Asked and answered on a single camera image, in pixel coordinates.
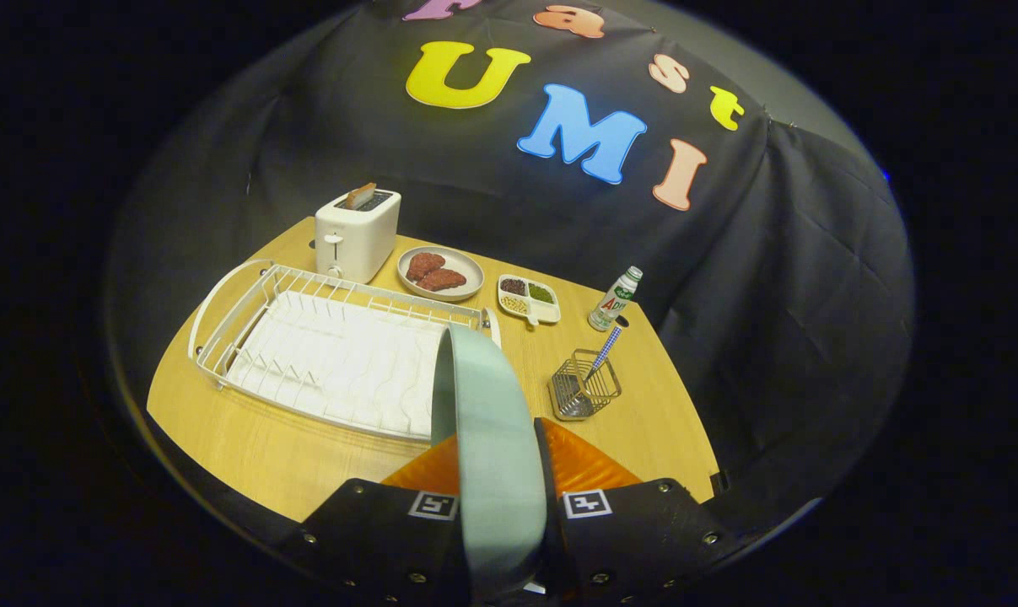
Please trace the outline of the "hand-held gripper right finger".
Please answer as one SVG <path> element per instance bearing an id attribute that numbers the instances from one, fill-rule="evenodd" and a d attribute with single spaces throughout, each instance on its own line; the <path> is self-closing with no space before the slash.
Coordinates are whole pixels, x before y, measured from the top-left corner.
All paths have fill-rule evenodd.
<path id="1" fill-rule="evenodd" d="M 543 606 L 654 606 L 739 552 L 739 535 L 679 481 L 641 481 L 550 419 L 533 429 L 546 484 Z"/>

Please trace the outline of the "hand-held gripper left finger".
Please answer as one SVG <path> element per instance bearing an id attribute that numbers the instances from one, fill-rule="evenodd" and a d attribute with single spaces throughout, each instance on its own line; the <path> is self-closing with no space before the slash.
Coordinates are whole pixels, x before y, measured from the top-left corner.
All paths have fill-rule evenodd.
<path id="1" fill-rule="evenodd" d="M 383 481 L 350 479 L 294 530 L 294 562 L 347 606 L 467 606 L 456 437 Z"/>

